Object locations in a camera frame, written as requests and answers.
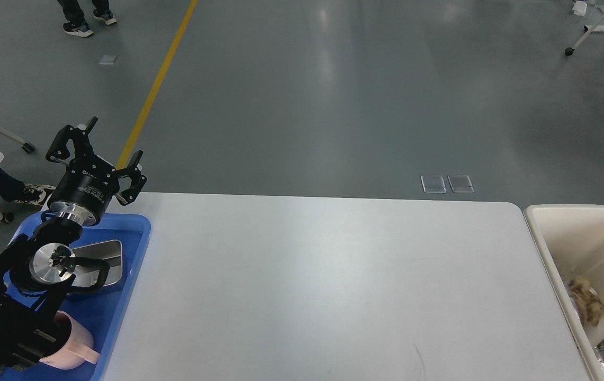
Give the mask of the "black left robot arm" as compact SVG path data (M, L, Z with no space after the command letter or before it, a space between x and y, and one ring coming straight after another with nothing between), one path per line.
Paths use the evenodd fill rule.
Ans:
M6 368L23 371L55 352L55 315L68 296L129 290L126 275L106 282L108 260L80 257L71 248L87 227L101 222L112 200L134 202L147 181L139 167L142 151L122 169L94 152L89 133L97 121L57 133L46 159L66 172L46 198L33 233L17 235L0 254L0 374Z

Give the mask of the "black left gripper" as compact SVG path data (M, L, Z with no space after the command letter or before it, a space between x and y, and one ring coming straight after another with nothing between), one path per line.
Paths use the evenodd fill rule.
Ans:
M135 202L148 180L139 166L142 150L132 154L126 167L116 170L107 161L72 161L95 157L89 134L97 122L97 116L92 116L84 128L65 125L46 152L47 161L67 166L48 200L48 211L81 226L101 222L115 193L122 206ZM119 190L118 180L125 178L130 186Z

